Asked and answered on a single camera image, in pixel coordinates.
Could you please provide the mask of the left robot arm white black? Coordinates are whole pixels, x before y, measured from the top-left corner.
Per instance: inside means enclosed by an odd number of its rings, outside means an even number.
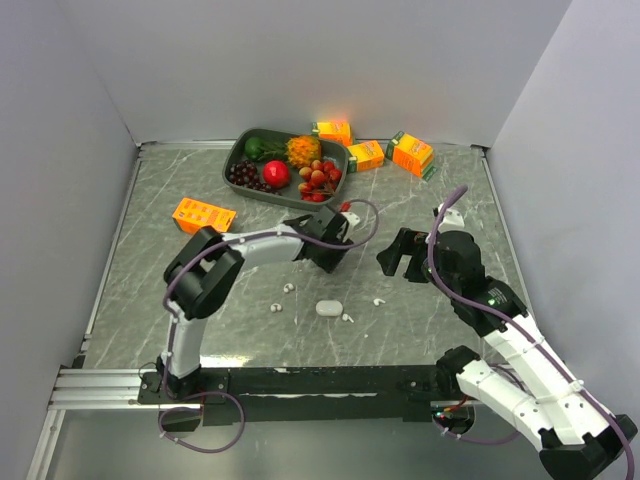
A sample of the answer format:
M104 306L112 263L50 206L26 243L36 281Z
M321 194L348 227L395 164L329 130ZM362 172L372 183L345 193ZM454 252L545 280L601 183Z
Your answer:
M204 226L194 233L163 274L162 303L170 315L167 347L157 360L162 390L176 402L198 387L200 349L207 319L225 303L239 276L255 267L309 260L331 273L350 246L357 214L323 207L274 228L245 235Z

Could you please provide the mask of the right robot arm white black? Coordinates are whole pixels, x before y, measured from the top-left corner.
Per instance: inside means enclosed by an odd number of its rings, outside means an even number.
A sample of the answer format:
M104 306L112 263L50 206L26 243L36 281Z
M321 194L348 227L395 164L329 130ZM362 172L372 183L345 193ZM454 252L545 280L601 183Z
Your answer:
M460 346L437 362L438 390L448 398L476 399L525 437L554 479L594 479L628 447L638 429L593 400L549 347L533 315L513 289L485 272L471 234L451 230L428 244L426 232L402 228L377 256L387 276L402 256L404 274L449 295L454 312L519 378L512 384L476 352Z

